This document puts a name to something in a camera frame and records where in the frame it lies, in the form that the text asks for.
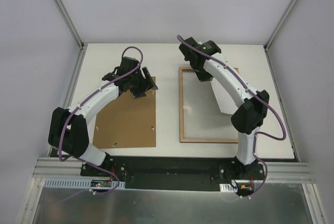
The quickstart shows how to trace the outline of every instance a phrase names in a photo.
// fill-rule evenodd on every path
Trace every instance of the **cable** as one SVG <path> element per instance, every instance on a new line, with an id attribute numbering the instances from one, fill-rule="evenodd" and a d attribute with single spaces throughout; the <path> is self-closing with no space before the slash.
<path id="1" fill-rule="evenodd" d="M 140 53 L 140 61 L 139 61 L 138 65 L 137 65 L 135 68 L 133 68 L 131 71 L 127 72 L 126 74 L 121 75 L 121 76 L 115 78 L 114 80 L 108 82 L 107 84 L 103 85 L 103 86 L 101 87 L 101 90 L 98 89 L 98 90 L 94 91 L 94 92 L 93 92 L 92 94 L 90 94 L 87 98 L 85 98 L 85 99 L 83 100 L 83 102 L 80 103 L 80 106 L 79 106 L 79 107 L 76 107 L 76 108 L 73 110 L 73 112 L 72 112 L 72 113 L 68 116 L 68 118 L 66 119 L 65 124 L 64 124 L 63 129 L 62 129 L 62 132 L 61 132 L 61 136 L 60 136 L 60 139 L 59 139 L 59 146 L 58 146 L 58 157 L 59 157 L 59 160 L 60 160 L 61 162 L 67 160 L 67 159 L 70 157 L 70 156 L 68 156 L 68 157 L 66 157 L 65 159 L 63 159 L 63 156 L 62 156 L 62 148 L 63 148 L 64 135 L 65 135 L 65 132 L 66 132 L 66 129 L 67 129 L 67 125 L 68 125 L 69 121 L 71 120 L 71 118 L 73 117 L 73 115 L 74 115 L 74 114 L 75 114 L 75 113 L 76 113 L 76 112 L 77 112 L 83 105 L 85 105 L 91 98 L 93 98 L 97 93 L 99 93 L 100 91 L 102 91 L 104 88 L 106 88 L 107 86 L 109 86 L 109 85 L 115 83 L 116 81 L 118 81 L 118 80 L 120 80 L 120 79 L 123 79 L 124 77 L 126 77 L 126 76 L 132 74 L 133 72 L 135 72 L 137 69 L 140 68 L 140 66 L 141 66 L 141 64 L 142 64 L 142 61 L 144 60 L 144 55 L 143 55 L 142 51 L 141 51 L 139 48 L 137 48 L 137 47 L 135 47 L 135 46 L 129 46 L 129 47 L 127 47 L 127 48 L 123 51 L 123 53 L 122 53 L 122 58 L 124 57 L 125 52 L 126 52 L 127 50 L 129 50 L 129 49 L 135 49 L 135 50 L 137 50 L 137 51 Z M 116 185 L 115 187 L 113 187 L 113 188 L 111 188 L 111 189 L 109 189 L 108 191 L 103 192 L 103 193 L 94 191 L 93 194 L 104 195 L 104 194 L 107 194 L 107 193 L 110 193 L 110 192 L 114 191 L 117 187 L 119 187 L 119 185 L 120 185 L 120 180 L 119 180 L 119 178 L 116 176 L 116 174 L 114 174 L 113 172 L 108 171 L 108 170 L 106 170 L 106 169 L 100 168 L 100 167 L 98 167 L 98 166 L 96 166 L 96 165 L 94 165 L 94 164 L 92 164 L 92 163 L 90 163 L 90 162 L 87 162 L 87 161 L 85 161 L 85 160 L 82 160 L 82 159 L 80 159 L 80 158 L 77 158 L 77 159 L 80 160 L 80 161 L 82 161 L 82 162 L 86 162 L 86 164 L 90 165 L 91 167 L 94 167 L 94 168 L 99 169 L 99 170 L 101 170 L 101 171 L 103 171 L 103 172 L 105 172 L 105 173 L 110 174 L 112 177 L 114 177 L 114 178 L 117 180 L 117 185 Z M 76 196 L 76 195 L 82 193 L 82 192 L 85 192 L 85 191 L 89 191 L 89 190 L 88 190 L 88 189 L 81 190 L 81 191 L 76 192 L 75 194 L 73 194 L 73 195 L 71 195 L 71 196 L 69 196 L 69 197 L 67 197 L 67 198 L 65 198 L 65 199 L 62 199 L 62 200 L 60 200 L 60 201 L 58 201 L 58 202 L 55 202 L 55 203 L 49 203 L 49 202 L 47 202 L 47 201 L 46 201 L 46 202 L 49 203 L 49 204 L 59 204 L 59 203 L 62 203 L 62 202 L 64 202 L 64 201 L 66 201 L 66 200 L 68 200 L 68 199 L 70 199 L 70 198 L 72 198 L 72 197 L 74 197 L 74 196 Z"/>
<path id="2" fill-rule="evenodd" d="M 246 90 L 246 92 L 249 92 L 255 99 L 257 99 L 265 107 L 267 107 L 274 114 L 274 116 L 276 117 L 276 119 L 278 120 L 278 123 L 280 124 L 282 132 L 283 132 L 283 136 L 282 137 L 276 137 L 276 136 L 273 136 L 271 134 L 268 134 L 268 133 L 265 133 L 265 132 L 261 132 L 261 131 L 258 131 L 258 132 L 254 133 L 253 155 L 254 155 L 254 157 L 255 157 L 256 160 L 258 160 L 259 162 L 261 162 L 265 166 L 265 169 L 266 169 L 265 170 L 265 178 L 264 178 L 263 182 L 261 183 L 261 185 L 253 192 L 253 194 L 255 194 L 256 192 L 259 191 L 260 188 L 262 188 L 262 186 L 264 185 L 264 183 L 265 183 L 265 181 L 267 179 L 267 176 L 268 176 L 268 167 L 267 167 L 267 164 L 263 160 L 261 160 L 258 156 L 255 155 L 257 135 L 262 134 L 262 135 L 268 136 L 268 137 L 270 137 L 272 139 L 275 139 L 275 140 L 285 140 L 285 138 L 287 137 L 287 133 L 285 131 L 285 127 L 284 127 L 284 123 L 283 123 L 282 119 L 280 118 L 280 116 L 278 115 L 278 113 L 275 111 L 274 108 L 272 108 L 268 103 L 266 103 L 264 100 L 262 100 L 259 96 L 257 96 L 251 90 L 249 90 L 249 88 L 247 87 L 247 84 L 244 83 L 244 81 L 240 78 L 240 76 L 232 68 L 230 68 L 228 65 L 226 65 L 221 60 L 219 60 L 219 59 L 217 59 L 215 57 L 212 57 L 212 56 L 210 56 L 210 55 L 208 55 L 206 53 L 203 53 L 200 50 L 194 48 L 192 45 L 186 43 L 184 41 L 184 39 L 180 35 L 177 36 L 177 39 L 182 44 L 184 44 L 186 47 L 188 47 L 189 49 L 191 49 L 191 50 L 199 53 L 200 55 L 202 55 L 202 56 L 204 56 L 204 57 L 206 57 L 208 59 L 211 59 L 211 60 L 217 62 L 218 64 L 222 65 L 225 69 L 227 69 L 240 82 L 240 84 L 243 86 L 243 88 Z"/>

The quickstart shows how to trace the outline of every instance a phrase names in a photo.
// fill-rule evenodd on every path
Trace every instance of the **robotic arm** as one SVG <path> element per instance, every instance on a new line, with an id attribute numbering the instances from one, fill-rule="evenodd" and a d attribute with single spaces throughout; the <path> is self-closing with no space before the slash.
<path id="1" fill-rule="evenodd" d="M 220 48 L 213 41 L 200 45 L 193 38 L 183 40 L 178 37 L 178 39 L 182 42 L 179 49 L 183 53 L 185 60 L 189 61 L 191 67 L 195 70 L 197 78 L 200 81 L 217 79 L 238 107 L 231 117 L 232 124 L 238 131 L 236 160 L 244 171 L 250 169 L 257 162 L 253 150 L 255 134 L 259 131 L 264 118 L 267 116 L 267 107 L 253 95 L 257 95 L 257 97 L 268 103 L 269 94 L 266 90 L 259 92 L 244 81 L 234 71 L 221 53 Z M 214 58 L 219 60 L 220 64 L 205 57 L 203 54 L 214 56 Z"/>
<path id="2" fill-rule="evenodd" d="M 142 68 L 143 76 L 140 64 L 141 62 L 134 58 L 122 57 L 120 66 L 106 74 L 97 89 L 83 99 L 83 102 L 67 109 L 55 109 L 51 119 L 49 144 L 58 148 L 62 141 L 62 150 L 69 155 L 109 170 L 111 157 L 89 142 L 87 125 L 99 111 L 122 93 L 130 90 L 137 99 L 146 96 L 145 92 L 149 89 L 158 89 L 146 67 Z M 62 138 L 64 125 L 66 129 Z"/>

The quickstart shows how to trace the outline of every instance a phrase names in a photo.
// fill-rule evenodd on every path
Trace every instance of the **cardboard sheet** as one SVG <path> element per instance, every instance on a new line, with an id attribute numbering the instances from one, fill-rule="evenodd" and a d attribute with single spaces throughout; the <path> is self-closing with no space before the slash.
<path id="1" fill-rule="evenodd" d="M 156 91 L 149 90 L 139 99 L 127 91 L 106 105 L 97 114 L 93 144 L 98 148 L 155 147 Z"/>

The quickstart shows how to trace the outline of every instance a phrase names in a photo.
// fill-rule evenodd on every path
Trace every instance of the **gray wall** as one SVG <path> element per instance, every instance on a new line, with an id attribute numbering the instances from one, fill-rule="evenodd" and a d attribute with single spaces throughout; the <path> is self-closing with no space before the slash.
<path id="1" fill-rule="evenodd" d="M 290 0 L 62 0 L 85 42 L 264 44 Z"/>
<path id="2" fill-rule="evenodd" d="M 52 0 L 0 0 L 0 223 L 16 223 L 77 56 Z"/>
<path id="3" fill-rule="evenodd" d="M 334 223 L 334 0 L 300 0 L 269 50 L 292 135 Z"/>

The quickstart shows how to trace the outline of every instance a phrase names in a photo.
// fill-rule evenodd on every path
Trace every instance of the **wooden frame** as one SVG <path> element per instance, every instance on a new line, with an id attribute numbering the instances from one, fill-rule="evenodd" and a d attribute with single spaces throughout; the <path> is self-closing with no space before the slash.
<path id="1" fill-rule="evenodd" d="M 183 72 L 195 72 L 191 67 L 180 67 L 179 95 L 180 95 L 180 142 L 182 143 L 238 143 L 238 139 L 198 139 L 184 137 L 184 110 L 183 110 Z"/>

